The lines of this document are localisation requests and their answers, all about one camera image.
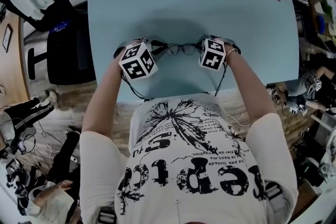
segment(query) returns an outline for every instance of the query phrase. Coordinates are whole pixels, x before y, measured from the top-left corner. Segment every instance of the wooden floor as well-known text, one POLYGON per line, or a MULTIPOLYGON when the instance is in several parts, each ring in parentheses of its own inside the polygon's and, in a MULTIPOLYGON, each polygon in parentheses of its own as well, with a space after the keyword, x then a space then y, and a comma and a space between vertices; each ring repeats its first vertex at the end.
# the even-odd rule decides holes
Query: wooden floor
MULTIPOLYGON (((40 35, 27 40, 26 52, 28 52, 28 49, 32 47, 35 48, 35 54, 44 52, 46 50, 46 35, 40 35)), ((47 89, 53 89, 57 92, 59 96, 60 108, 58 110, 54 110, 39 122, 44 131, 55 136, 62 143, 66 139, 66 136, 63 133, 63 130, 66 127, 69 125, 81 127, 85 110, 97 87, 96 82, 74 86, 51 85, 47 79, 46 61, 42 61, 37 65, 36 80, 30 81, 29 85, 35 95, 47 89)), ((236 120, 238 120, 241 125, 249 123, 249 118, 246 113, 242 97, 237 89, 221 91, 217 97, 219 103, 222 105, 227 114, 236 118, 236 120)), ((130 121, 134 110, 139 106, 139 104, 140 102, 118 103, 115 112, 113 124, 114 141, 121 152, 126 156, 129 156, 128 140, 130 121)), ((301 132, 307 126, 312 124, 310 115, 314 112, 314 110, 309 110, 307 115, 304 117, 301 114, 286 117, 281 111, 281 106, 277 106, 277 112, 281 117, 283 129, 286 131, 285 136, 287 144, 290 150, 293 152, 293 145, 300 139, 301 132)), ((284 113, 286 115, 290 114, 287 109, 284 109, 284 113)), ((242 137, 246 136, 249 126, 240 126, 232 118, 229 118, 228 123, 231 124, 242 137)), ((35 151, 34 153, 33 151, 26 155, 20 155, 17 153, 16 158, 20 160, 25 165, 25 167, 27 167, 27 169, 30 169, 31 164, 38 164, 38 160, 41 164, 40 170, 44 173, 47 173, 49 171, 48 167, 51 166, 53 157, 56 155, 56 153, 51 154, 51 161, 49 162, 50 151, 47 150, 46 144, 52 145, 55 151, 60 150, 61 144, 48 134, 43 136, 42 129, 38 123, 35 124, 35 128, 37 130, 35 135, 35 149, 37 149, 38 152, 35 151)), ((32 149, 34 146, 33 139, 25 141, 25 145, 28 151, 32 149)), ((74 156, 76 157, 79 157, 78 147, 79 146, 77 145, 77 149, 74 152, 74 156)))

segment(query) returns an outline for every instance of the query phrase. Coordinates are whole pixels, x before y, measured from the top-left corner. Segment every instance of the chair backrest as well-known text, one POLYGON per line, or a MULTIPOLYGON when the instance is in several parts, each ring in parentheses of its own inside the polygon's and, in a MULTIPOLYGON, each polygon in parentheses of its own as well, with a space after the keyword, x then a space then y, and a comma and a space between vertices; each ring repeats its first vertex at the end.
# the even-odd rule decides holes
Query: chair backrest
POLYGON ((71 5, 69 0, 54 0, 55 2, 50 5, 46 10, 42 10, 44 17, 41 20, 34 20, 27 17, 19 11, 9 0, 0 0, 6 8, 29 22, 38 31, 49 31, 57 24, 66 19, 73 19, 76 16, 76 10, 71 5))

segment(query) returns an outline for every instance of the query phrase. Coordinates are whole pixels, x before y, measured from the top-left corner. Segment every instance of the black office chair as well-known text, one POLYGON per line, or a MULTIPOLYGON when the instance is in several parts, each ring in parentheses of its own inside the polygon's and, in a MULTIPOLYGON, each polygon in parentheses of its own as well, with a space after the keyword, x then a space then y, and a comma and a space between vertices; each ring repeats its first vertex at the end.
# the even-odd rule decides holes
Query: black office chair
POLYGON ((38 56, 34 49, 28 52, 28 75, 35 79, 35 64, 47 59, 49 81, 68 85, 90 82, 96 79, 93 67, 88 15, 78 13, 69 0, 54 0, 41 20, 34 20, 19 11, 9 0, 0 0, 6 8, 29 22, 37 31, 49 31, 64 21, 68 26, 49 33, 47 52, 38 56))

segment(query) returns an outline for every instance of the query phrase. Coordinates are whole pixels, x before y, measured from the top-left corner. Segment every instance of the bracelet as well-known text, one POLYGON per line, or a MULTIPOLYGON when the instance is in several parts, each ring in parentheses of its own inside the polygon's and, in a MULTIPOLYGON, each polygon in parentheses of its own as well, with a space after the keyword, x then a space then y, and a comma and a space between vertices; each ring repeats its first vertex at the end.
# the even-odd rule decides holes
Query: bracelet
POLYGON ((230 53, 233 52, 234 50, 235 50, 236 52, 238 52, 237 49, 232 49, 232 50, 230 50, 230 51, 227 53, 227 55, 226 55, 226 57, 225 57, 225 59, 224 59, 224 63, 225 63, 226 65, 227 65, 227 59, 229 58, 230 53))

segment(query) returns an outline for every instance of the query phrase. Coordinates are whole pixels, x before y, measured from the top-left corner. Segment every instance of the eyeglasses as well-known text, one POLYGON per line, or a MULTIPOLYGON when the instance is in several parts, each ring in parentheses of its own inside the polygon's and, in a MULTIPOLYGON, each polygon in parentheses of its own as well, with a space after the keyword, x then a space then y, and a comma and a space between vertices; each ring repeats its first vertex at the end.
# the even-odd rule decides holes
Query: eyeglasses
POLYGON ((180 51, 180 48, 182 49, 185 55, 193 55, 196 51, 196 44, 194 43, 185 43, 183 45, 169 44, 166 54, 170 56, 175 56, 180 51))

